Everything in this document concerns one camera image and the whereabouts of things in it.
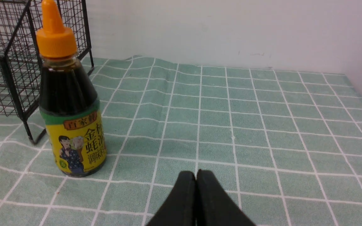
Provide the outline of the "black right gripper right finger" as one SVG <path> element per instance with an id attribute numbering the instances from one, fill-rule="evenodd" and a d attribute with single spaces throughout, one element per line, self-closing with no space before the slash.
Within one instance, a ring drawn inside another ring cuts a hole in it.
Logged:
<path id="1" fill-rule="evenodd" d="M 212 171 L 198 170 L 196 191 L 198 226 L 255 225 L 228 196 Z"/>

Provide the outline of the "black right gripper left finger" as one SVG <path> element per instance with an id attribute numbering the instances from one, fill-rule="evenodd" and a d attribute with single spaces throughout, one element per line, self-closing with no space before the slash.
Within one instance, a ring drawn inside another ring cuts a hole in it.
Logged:
<path id="1" fill-rule="evenodd" d="M 194 226 L 195 189 L 194 173 L 181 171 L 166 200 L 147 225 Z"/>

